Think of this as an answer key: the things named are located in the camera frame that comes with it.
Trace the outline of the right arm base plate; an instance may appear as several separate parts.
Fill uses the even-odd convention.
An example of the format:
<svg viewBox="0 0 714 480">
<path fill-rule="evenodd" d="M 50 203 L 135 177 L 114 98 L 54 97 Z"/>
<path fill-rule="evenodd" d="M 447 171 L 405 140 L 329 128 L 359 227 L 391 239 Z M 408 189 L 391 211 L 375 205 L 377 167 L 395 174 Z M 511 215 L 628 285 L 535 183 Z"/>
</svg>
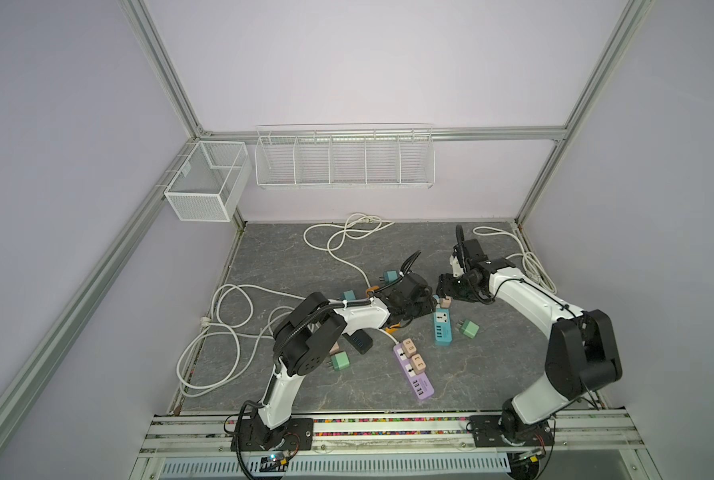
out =
<svg viewBox="0 0 714 480">
<path fill-rule="evenodd" d="M 466 425 L 476 447 L 552 447 L 553 428 L 547 420 L 533 425 L 506 413 L 473 415 Z"/>
</svg>

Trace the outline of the teal power strip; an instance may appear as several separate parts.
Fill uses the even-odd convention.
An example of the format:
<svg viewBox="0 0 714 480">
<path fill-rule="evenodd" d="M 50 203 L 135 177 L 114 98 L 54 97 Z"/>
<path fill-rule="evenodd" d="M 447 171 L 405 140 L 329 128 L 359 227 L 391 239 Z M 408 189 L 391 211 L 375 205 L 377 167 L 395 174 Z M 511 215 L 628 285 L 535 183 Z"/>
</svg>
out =
<svg viewBox="0 0 714 480">
<path fill-rule="evenodd" d="M 446 308 L 437 308 L 433 318 L 434 342 L 438 346 L 449 346 L 452 342 L 450 312 Z"/>
</svg>

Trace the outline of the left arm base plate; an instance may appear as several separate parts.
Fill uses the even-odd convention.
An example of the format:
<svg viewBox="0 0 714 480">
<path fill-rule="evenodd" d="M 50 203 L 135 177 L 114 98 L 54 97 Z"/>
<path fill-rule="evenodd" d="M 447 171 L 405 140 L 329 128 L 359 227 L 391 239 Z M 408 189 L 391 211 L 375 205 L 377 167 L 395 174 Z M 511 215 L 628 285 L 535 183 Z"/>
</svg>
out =
<svg viewBox="0 0 714 480">
<path fill-rule="evenodd" d="M 231 450 L 240 446 L 242 452 L 308 451 L 314 439 L 314 420 L 292 417 L 274 429 L 267 428 L 260 419 L 243 418 L 240 432 L 234 434 Z"/>
</svg>

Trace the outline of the purple power strip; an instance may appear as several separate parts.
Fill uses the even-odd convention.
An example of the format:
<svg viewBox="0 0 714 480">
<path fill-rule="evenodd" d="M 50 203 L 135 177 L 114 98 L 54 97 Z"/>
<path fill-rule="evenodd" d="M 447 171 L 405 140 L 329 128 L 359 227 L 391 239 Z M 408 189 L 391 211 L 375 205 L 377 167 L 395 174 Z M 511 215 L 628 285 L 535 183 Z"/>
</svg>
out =
<svg viewBox="0 0 714 480">
<path fill-rule="evenodd" d="M 405 339 L 394 346 L 393 352 L 416 398 L 419 401 L 431 398 L 435 389 L 427 375 L 426 362 L 415 342 L 412 339 Z"/>
</svg>

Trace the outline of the black power strip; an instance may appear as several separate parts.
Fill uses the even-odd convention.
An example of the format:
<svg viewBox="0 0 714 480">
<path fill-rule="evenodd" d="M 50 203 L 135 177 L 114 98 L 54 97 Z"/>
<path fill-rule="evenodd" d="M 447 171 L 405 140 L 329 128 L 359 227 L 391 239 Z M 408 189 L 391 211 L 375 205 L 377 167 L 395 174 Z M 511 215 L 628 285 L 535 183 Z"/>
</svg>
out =
<svg viewBox="0 0 714 480">
<path fill-rule="evenodd" d="M 357 330 L 352 334 L 344 334 L 343 337 L 361 355 L 366 354 L 373 347 L 372 337 L 364 330 Z"/>
</svg>

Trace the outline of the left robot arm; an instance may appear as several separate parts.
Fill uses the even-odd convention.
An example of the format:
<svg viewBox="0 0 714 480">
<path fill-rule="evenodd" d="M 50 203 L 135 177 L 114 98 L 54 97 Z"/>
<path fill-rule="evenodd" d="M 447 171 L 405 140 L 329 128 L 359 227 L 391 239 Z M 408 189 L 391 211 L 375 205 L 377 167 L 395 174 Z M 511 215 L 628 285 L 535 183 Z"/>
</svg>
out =
<svg viewBox="0 0 714 480">
<path fill-rule="evenodd" d="M 433 289 L 420 275 L 407 272 L 356 300 L 331 301 L 314 292 L 275 327 L 274 367 L 252 419 L 268 430 L 289 421 L 304 377 L 317 369 L 340 337 L 382 330 L 430 314 Z"/>
</svg>

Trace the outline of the teal charger plug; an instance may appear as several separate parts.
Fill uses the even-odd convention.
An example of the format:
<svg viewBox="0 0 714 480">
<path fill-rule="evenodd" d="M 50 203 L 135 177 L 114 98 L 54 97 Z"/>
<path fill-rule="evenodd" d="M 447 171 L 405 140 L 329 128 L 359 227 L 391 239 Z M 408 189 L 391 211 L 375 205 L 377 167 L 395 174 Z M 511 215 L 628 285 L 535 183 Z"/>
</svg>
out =
<svg viewBox="0 0 714 480">
<path fill-rule="evenodd" d="M 348 290 L 348 291 L 344 291 L 341 294 L 341 300 L 346 301 L 346 302 L 352 302 L 352 301 L 356 301 L 357 297 L 353 290 Z"/>
<path fill-rule="evenodd" d="M 383 285 L 389 285 L 391 283 L 396 282 L 400 278 L 400 273 L 396 270 L 387 270 L 385 271 L 380 280 Z"/>
</svg>

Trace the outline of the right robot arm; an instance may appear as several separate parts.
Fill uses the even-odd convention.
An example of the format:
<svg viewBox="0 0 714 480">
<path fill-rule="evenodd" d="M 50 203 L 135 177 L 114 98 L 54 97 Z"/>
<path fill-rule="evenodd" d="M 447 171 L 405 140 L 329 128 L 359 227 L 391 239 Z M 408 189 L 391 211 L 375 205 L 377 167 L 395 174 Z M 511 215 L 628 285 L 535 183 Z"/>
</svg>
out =
<svg viewBox="0 0 714 480">
<path fill-rule="evenodd" d="M 489 305 L 502 300 L 547 337 L 544 373 L 503 404 L 500 431 L 511 444 L 527 441 L 555 413 L 621 379 L 610 317 L 558 298 L 506 258 L 491 258 L 480 242 L 455 229 L 452 271 L 439 276 L 437 295 Z"/>
</svg>

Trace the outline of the green USB charger plug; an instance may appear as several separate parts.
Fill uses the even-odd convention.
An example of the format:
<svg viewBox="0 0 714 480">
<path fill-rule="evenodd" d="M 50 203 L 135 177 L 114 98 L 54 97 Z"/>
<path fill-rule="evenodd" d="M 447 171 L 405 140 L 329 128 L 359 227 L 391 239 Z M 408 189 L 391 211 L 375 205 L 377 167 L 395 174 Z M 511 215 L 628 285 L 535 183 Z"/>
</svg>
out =
<svg viewBox="0 0 714 480">
<path fill-rule="evenodd" d="M 351 363 L 346 352 L 338 352 L 330 357 L 332 369 L 342 371 L 350 367 Z"/>
</svg>

